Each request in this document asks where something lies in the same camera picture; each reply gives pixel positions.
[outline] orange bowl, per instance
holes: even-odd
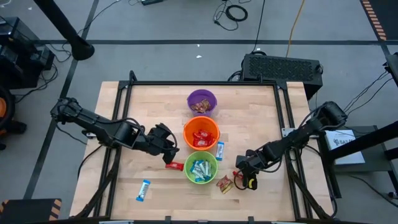
[[[197,133],[199,129],[208,131],[216,139],[210,146],[207,147],[195,147],[193,146],[193,133]],[[218,129],[217,123],[211,118],[206,116],[197,116],[189,120],[183,130],[183,136],[185,142],[194,150],[206,151],[215,146],[220,138],[220,130]]]

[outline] wooden table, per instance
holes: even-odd
[[[95,113],[109,119],[112,117],[117,86],[118,82],[103,82]],[[238,154],[244,155],[246,149],[257,149],[268,141],[281,138],[271,86],[133,86],[128,117],[138,120],[146,130],[160,122],[167,125],[176,135],[180,148],[174,161],[184,162],[193,152],[182,137],[183,125],[192,117],[186,103],[187,96],[199,88],[212,91],[218,99],[213,119],[220,127],[220,141],[225,143],[225,150],[216,178],[206,185],[193,184],[183,172],[166,169],[162,156],[154,157],[124,148],[112,219],[164,220],[165,216],[170,215],[172,220],[245,221],[248,216],[253,216],[257,221],[294,220],[284,160],[278,172],[260,173],[257,176],[258,189],[255,191],[242,191],[234,187],[227,194],[222,194],[216,186],[217,181],[225,175],[233,177]],[[302,83],[288,83],[288,88],[295,124],[298,125],[309,113],[307,99]],[[288,127],[283,95],[280,96],[285,125]],[[314,140],[309,145],[317,148]],[[98,142],[89,140],[85,155],[96,147]],[[70,215],[76,215],[96,191],[104,152],[97,152],[83,166]],[[323,209],[332,214],[321,159],[312,151],[304,149],[302,161],[309,191]],[[151,185],[145,201],[138,202],[136,197],[143,179],[150,180]],[[302,194],[298,188],[297,192],[304,217]],[[103,196],[102,214],[107,196]]]

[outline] gray floor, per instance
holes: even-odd
[[[96,0],[56,1],[76,30],[84,27],[91,5]],[[96,13],[113,0],[100,0]],[[214,25],[213,13],[220,1],[168,0],[151,6],[130,6],[121,0],[104,11],[92,23],[90,40],[184,40],[184,39],[255,39],[262,1],[244,5],[249,12],[239,29],[228,32]],[[296,0],[266,0],[261,40],[287,40],[300,6]],[[0,8],[2,16],[19,16],[41,39],[58,40],[62,36],[31,0],[12,1]],[[233,27],[230,21],[220,21]],[[294,40],[377,40],[359,0],[307,0]],[[284,56],[286,45],[258,45],[268,55]],[[163,44],[163,45],[95,45],[88,60],[78,62],[68,96],[93,110],[101,82],[126,80],[134,70],[139,80],[226,80],[240,67],[244,54],[253,45],[244,44]],[[390,52],[398,46],[389,46]],[[345,106],[364,87],[383,72],[384,54],[378,45],[293,45],[290,57],[321,61],[325,72],[317,104],[333,100]],[[22,198],[32,175],[44,137],[50,124],[49,111],[59,97],[72,59],[56,63],[58,78],[46,90],[28,96],[17,105],[16,118],[27,123],[21,136],[8,136],[3,141],[7,150],[0,152],[0,201]],[[376,83],[373,93],[382,84]],[[358,104],[366,101],[371,93]],[[378,125],[396,120],[398,90],[389,82],[366,106],[350,116],[348,125]],[[315,100],[309,102],[315,107]],[[80,128],[66,125],[75,136]],[[387,147],[396,147],[390,141]],[[83,158],[84,145],[55,132],[33,198],[61,198],[61,217],[66,218],[76,187],[76,173]],[[362,175],[381,192],[393,190],[387,174]],[[396,208],[383,201],[363,183],[347,176],[338,177],[343,194],[338,199],[337,217],[346,221],[395,223]]]

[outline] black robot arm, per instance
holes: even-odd
[[[74,98],[59,99],[51,110],[51,116],[56,122],[62,124],[76,123],[94,133],[99,143],[107,147],[124,146],[144,151],[153,156],[163,153],[163,160],[166,164],[171,163],[179,151],[177,145],[174,146],[174,142],[167,139],[172,132],[166,125],[157,124],[149,131],[148,135],[145,135],[145,127],[140,126],[135,119],[111,121],[82,108]]]
[[[256,190],[256,174],[259,171],[267,172],[267,168],[280,162],[286,151],[292,148],[302,149],[307,145],[311,135],[319,134],[325,130],[335,130],[344,125],[347,120],[347,115],[344,111],[336,103],[331,101],[324,103],[307,117],[311,114],[313,114],[312,118],[305,124],[301,124],[296,130],[290,132],[281,140],[269,142],[256,150],[249,149],[246,151],[245,156],[236,157],[236,167],[243,174],[243,189]],[[290,168],[288,170],[292,170],[292,172],[288,172],[288,175],[297,184],[304,197],[308,199],[315,213],[320,218],[330,218],[303,185],[299,176],[294,171],[292,163],[288,162],[287,165]]]

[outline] green bowl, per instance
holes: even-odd
[[[193,165],[193,161],[203,159],[204,161],[209,161],[211,165],[211,178],[206,182],[195,182],[195,174],[192,174],[190,169]],[[184,163],[184,172],[185,175],[188,177],[195,184],[207,184],[214,179],[218,171],[218,161],[216,157],[214,157],[210,152],[206,151],[198,151],[190,154],[187,160]]]

